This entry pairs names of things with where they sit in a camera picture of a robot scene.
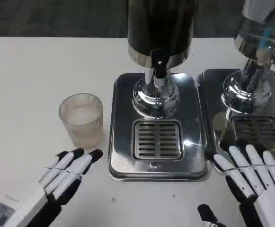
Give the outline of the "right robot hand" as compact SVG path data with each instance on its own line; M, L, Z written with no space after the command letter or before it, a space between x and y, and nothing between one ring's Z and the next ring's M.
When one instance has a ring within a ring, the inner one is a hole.
M261 144L237 140L230 159L215 153L210 161L224 174L248 227L275 227L275 159Z

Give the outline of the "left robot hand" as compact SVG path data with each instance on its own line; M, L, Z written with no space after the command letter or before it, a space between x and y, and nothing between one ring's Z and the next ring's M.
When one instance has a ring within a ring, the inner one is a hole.
M36 178L18 183L0 199L0 227L50 226L102 156L100 149L86 153L82 148L55 155Z

